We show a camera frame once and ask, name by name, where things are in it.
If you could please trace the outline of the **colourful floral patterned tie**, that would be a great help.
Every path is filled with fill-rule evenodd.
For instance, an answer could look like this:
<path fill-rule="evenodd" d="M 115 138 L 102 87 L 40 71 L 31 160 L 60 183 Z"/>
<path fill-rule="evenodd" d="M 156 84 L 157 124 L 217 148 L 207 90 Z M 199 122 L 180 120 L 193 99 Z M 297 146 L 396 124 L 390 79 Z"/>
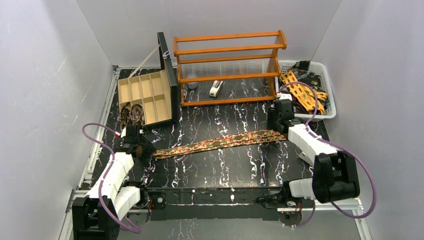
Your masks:
<path fill-rule="evenodd" d="M 274 130 L 255 130 L 244 133 L 226 135 L 214 139 L 190 143 L 168 149 L 157 150 L 152 157 L 155 159 L 166 159 L 171 157 L 190 155 L 200 152 L 208 152 L 218 149 L 232 148 L 238 146 L 257 145 L 286 141 L 288 137 Z"/>

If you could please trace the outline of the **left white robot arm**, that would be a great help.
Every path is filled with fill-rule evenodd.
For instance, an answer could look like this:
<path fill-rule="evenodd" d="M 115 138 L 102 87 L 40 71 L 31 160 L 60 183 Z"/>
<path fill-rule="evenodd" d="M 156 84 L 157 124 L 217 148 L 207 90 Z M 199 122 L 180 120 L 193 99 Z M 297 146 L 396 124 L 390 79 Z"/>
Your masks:
<path fill-rule="evenodd" d="M 82 130 L 86 138 L 109 150 L 110 156 L 94 186 L 72 202 L 75 240 L 116 240 L 121 230 L 140 234 L 142 227 L 129 220 L 128 212 L 152 202 L 143 183 L 125 182 L 125 178 L 137 159 L 149 159 L 156 148 L 144 137 L 140 125 L 129 124 L 121 132 L 107 130 L 121 140 L 117 147 L 111 148 Z"/>

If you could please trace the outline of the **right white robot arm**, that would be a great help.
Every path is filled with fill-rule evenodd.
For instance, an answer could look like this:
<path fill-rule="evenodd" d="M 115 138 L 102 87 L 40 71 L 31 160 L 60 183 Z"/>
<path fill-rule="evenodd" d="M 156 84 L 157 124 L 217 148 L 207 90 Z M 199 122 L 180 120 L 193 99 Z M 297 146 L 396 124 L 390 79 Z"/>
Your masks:
<path fill-rule="evenodd" d="M 313 167 L 313 176 L 285 181 L 280 192 L 257 197 L 256 203 L 276 208 L 301 199 L 324 204 L 359 196 L 355 158 L 310 131 L 302 119 L 295 117 L 291 100 L 274 100 L 268 109 L 267 129 L 282 134 L 302 150 L 302 159 Z"/>

